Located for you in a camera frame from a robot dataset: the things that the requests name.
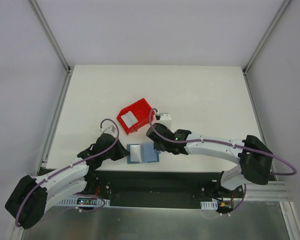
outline black joint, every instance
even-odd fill
[[[29,175],[20,179],[13,190],[4,208],[14,217],[17,217],[18,210],[27,194],[37,185],[36,179]],[[47,189],[38,187],[29,197],[21,210],[19,224],[24,229],[29,229],[40,221],[45,213],[47,201]]]
[[[266,145],[264,145],[256,136],[247,135],[243,142],[245,147],[272,154]],[[243,150],[239,157],[239,163],[242,168],[241,173],[245,179],[258,185],[268,184],[272,157],[249,152],[247,150]]]

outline metal floor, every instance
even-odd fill
[[[51,208],[43,218],[64,210]],[[278,202],[245,201],[228,217],[198,209],[70,209],[24,231],[23,240],[289,240]]]

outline white wall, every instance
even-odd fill
[[[70,65],[244,67],[283,0],[38,0]]]
[[[26,0],[0,0],[0,240],[4,205],[33,174],[65,72]]]
[[[284,179],[300,219],[300,0],[292,1],[248,81],[267,144],[298,170]],[[279,164],[276,169],[289,171]]]

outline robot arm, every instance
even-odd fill
[[[258,185],[268,184],[272,158],[255,152],[247,152],[238,146],[245,146],[267,153],[272,152],[255,136],[247,135],[246,139],[221,139],[204,136],[189,130],[178,129],[174,133],[170,131],[171,117],[167,113],[157,113],[157,122],[154,129],[167,141],[155,133],[151,127],[146,135],[154,141],[154,148],[159,151],[178,154],[199,154],[231,161],[237,166],[220,173],[217,184],[222,188],[233,191],[240,185],[254,183]]]
[[[5,209],[14,218],[17,218],[17,213],[25,197],[37,184],[45,180],[45,182],[38,186],[30,195],[18,217],[19,224],[24,229],[28,229],[34,226],[48,209],[63,199],[66,199],[68,196],[80,192],[90,192],[91,189],[95,190],[95,170],[101,166],[102,162],[106,159],[113,161],[122,159],[126,157],[129,152],[118,140],[116,144],[105,153],[79,164],[76,163],[101,153],[114,144],[116,140],[114,137],[115,129],[114,126],[102,129],[102,134],[96,143],[91,144],[90,147],[80,152],[77,157],[66,166],[66,170],[62,170],[64,167],[61,167],[42,176],[32,177],[27,175],[21,178],[6,202],[4,206]]]

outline red box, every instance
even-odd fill
[[[151,111],[152,107],[149,105],[149,103],[144,99],[140,99],[136,101],[135,103],[123,108],[116,119],[123,127],[126,134],[130,134],[132,132],[138,131],[139,128],[146,125],[149,120],[149,113]],[[135,118],[137,119],[137,123],[133,124],[131,127],[128,127],[125,122],[122,119],[122,116],[125,115],[128,112],[132,112]],[[151,114],[151,121],[154,120],[155,112],[152,112]]]

